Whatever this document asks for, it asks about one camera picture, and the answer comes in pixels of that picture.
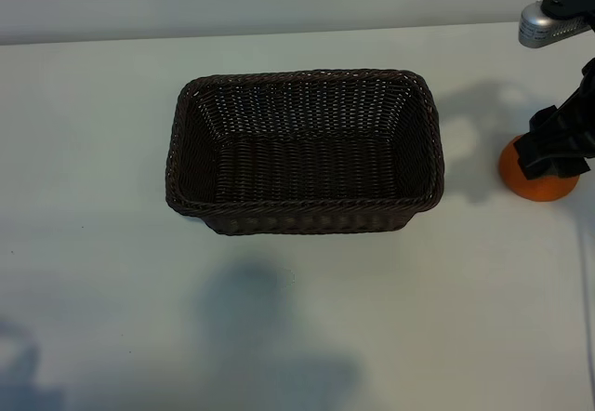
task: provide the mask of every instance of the brown wicker basket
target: brown wicker basket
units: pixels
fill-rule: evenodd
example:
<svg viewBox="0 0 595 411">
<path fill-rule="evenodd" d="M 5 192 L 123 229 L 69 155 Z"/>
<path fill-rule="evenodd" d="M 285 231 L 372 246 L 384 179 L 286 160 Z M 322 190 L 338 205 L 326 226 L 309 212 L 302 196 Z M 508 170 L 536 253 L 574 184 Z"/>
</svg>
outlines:
<svg viewBox="0 0 595 411">
<path fill-rule="evenodd" d="M 199 78 L 165 180 L 173 209 L 222 234 L 399 230 L 443 194 L 438 114 L 410 72 Z"/>
</svg>

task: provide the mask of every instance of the white tabletop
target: white tabletop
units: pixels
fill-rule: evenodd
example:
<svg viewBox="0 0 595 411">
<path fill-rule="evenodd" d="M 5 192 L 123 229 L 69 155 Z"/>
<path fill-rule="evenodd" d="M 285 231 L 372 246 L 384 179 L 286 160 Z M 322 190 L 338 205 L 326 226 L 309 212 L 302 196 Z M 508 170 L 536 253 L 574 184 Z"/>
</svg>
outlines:
<svg viewBox="0 0 595 411">
<path fill-rule="evenodd" d="M 0 47 L 0 334 L 20 344 L 0 380 L 29 385 L 0 388 L 0 409 L 592 409 L 594 176 L 536 204 L 503 187 L 496 159 L 574 91 L 595 46 L 586 34 L 529 50 L 516 35 Z M 185 83 L 316 68 L 426 78 L 446 161 L 435 209 L 399 232 L 230 238 L 167 206 Z"/>
</svg>

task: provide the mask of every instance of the basket rim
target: basket rim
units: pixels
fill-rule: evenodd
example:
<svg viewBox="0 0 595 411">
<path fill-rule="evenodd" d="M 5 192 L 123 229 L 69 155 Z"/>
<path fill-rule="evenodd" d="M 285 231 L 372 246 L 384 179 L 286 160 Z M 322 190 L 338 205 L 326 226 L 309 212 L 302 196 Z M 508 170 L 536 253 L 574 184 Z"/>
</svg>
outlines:
<svg viewBox="0 0 595 411">
<path fill-rule="evenodd" d="M 180 148 L 179 144 L 183 141 L 184 131 L 182 118 L 185 115 L 186 108 L 190 99 L 194 96 L 195 90 L 203 86 L 220 85 L 253 85 L 291 82 L 294 80 L 304 81 L 311 79 L 313 82 L 335 82 L 335 81 L 359 81 L 366 79 L 388 79 L 392 81 L 409 80 L 413 83 L 412 87 L 423 96 L 426 106 L 426 117 L 424 122 L 429 128 L 430 141 L 428 143 L 432 149 L 432 158 L 430 163 L 432 180 L 426 193 L 417 197 L 403 197 L 400 199 L 386 198 L 355 198 L 355 199 L 310 199 L 310 200 L 286 200 L 286 201 L 250 201 L 250 202 L 199 202 L 186 198 L 179 189 L 179 172 L 173 170 L 179 166 Z M 438 128 L 438 111 L 433 101 L 426 81 L 416 73 L 400 70 L 312 70 L 284 73 L 246 73 L 246 74 L 216 74 L 205 76 L 190 81 L 180 92 L 178 96 L 178 105 L 176 108 L 174 124 L 169 152 L 167 155 L 165 172 L 165 191 L 166 200 L 170 207 L 180 214 L 192 215 L 195 217 L 222 217 L 238 215 L 263 215 L 271 214 L 280 216 L 289 213 L 307 213 L 315 212 L 318 214 L 331 213 L 355 213 L 355 212 L 395 212 L 404 210 L 414 210 L 417 212 L 432 209 L 438 204 L 443 195 L 443 172 L 444 161 L 442 144 L 440 140 L 440 131 Z"/>
</svg>

